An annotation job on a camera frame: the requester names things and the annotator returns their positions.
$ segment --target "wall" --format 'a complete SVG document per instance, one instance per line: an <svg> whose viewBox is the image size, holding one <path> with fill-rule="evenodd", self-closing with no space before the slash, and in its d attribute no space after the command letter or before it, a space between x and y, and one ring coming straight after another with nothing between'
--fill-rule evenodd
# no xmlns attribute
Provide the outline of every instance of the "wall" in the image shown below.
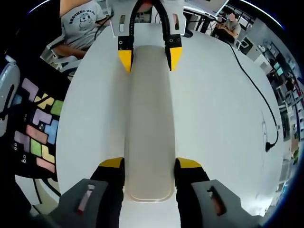
<svg viewBox="0 0 304 228"><path fill-rule="evenodd" d="M269 40L274 43L274 45L279 49L285 59L291 59L296 62L295 58L288 50L286 45L281 41L281 39L270 29L267 25L260 19L256 19L255 23L252 25L250 32L247 37L255 44L262 45L263 41ZM301 72L299 66L296 64L294 68L294 74L296 77L301 77Z"/></svg>

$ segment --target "gray t-shirt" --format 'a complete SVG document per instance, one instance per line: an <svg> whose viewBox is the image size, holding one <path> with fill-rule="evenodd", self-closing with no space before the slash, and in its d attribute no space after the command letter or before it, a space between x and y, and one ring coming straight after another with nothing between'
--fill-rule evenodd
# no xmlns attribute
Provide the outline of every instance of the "gray t-shirt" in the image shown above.
<svg viewBox="0 0 304 228"><path fill-rule="evenodd" d="M96 22L105 17L100 5L94 0L70 10L61 17L65 43L76 49L89 48L99 28Z"/></svg>
<svg viewBox="0 0 304 228"><path fill-rule="evenodd" d="M236 36L234 37L235 39L238 38L239 33L241 32L241 26L240 26L240 24L236 20L235 21L227 20L224 23L224 26L227 27L227 29L230 32L236 33Z"/></svg>

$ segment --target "white table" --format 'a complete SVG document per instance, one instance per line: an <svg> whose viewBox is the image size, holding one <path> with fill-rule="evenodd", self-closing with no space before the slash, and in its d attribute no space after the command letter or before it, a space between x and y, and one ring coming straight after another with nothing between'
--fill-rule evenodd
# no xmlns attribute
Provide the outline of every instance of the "white table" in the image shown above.
<svg viewBox="0 0 304 228"><path fill-rule="evenodd" d="M161 26L135 24L134 46L140 45L163 47ZM210 179L219 180L241 198L245 210L263 215L282 167L282 128L278 143L266 153L262 121L264 118L271 143L276 139L274 122L230 47L198 32L192 38L182 38L182 45L178 69L170 72L176 157L199 162ZM241 65L268 100L278 125L282 125L265 73L236 52ZM117 39L106 28L82 60L62 109L57 134L61 193L81 179L90 178L100 162L124 156L129 81L117 56ZM134 224L123 227L140 227L143 223L145 227L177 227L177 204L175 200L167 203L169 206L162 203L149 207L124 201L121 220ZM174 209L167 214L169 220L160 220L161 224L156 226L155 221L170 207Z"/></svg>

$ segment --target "cartoon graphic on shirt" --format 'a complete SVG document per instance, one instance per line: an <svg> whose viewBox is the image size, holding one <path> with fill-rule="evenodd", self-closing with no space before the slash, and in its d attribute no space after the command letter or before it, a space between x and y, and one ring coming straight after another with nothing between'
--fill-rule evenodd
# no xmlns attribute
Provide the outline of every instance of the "cartoon graphic on shirt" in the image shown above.
<svg viewBox="0 0 304 228"><path fill-rule="evenodd" d="M88 13L81 14L79 20L80 20L80 24L79 24L80 29L85 29L87 26L93 23L93 20L91 19Z"/></svg>

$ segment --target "desk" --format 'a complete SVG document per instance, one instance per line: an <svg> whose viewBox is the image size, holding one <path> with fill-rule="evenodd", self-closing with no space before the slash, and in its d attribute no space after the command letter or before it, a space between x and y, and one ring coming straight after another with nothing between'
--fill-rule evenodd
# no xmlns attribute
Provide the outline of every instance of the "desk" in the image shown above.
<svg viewBox="0 0 304 228"><path fill-rule="evenodd" d="M134 47L163 47L161 29L159 24L135 24ZM282 167L282 128L278 143L266 153L263 118L268 140L272 143L276 139L271 114L239 68L230 47L198 32L192 38L182 37L182 45L177 70L170 72L176 157L199 162L210 179L219 180L241 198L245 210L263 215ZM236 53L268 100L278 125L282 125L265 73L241 52ZM57 174L62 194L82 178L90 178L100 162L124 156L129 81L117 56L117 40L108 27L82 60L62 108L57 134ZM174 207L172 211L166 203ZM152 227L178 224L174 200L156 205L124 201L121 220L134 220L139 227L143 223ZM158 219L163 222L163 213L170 221L170 216L177 221L172 226L170 222L155 225Z"/></svg>

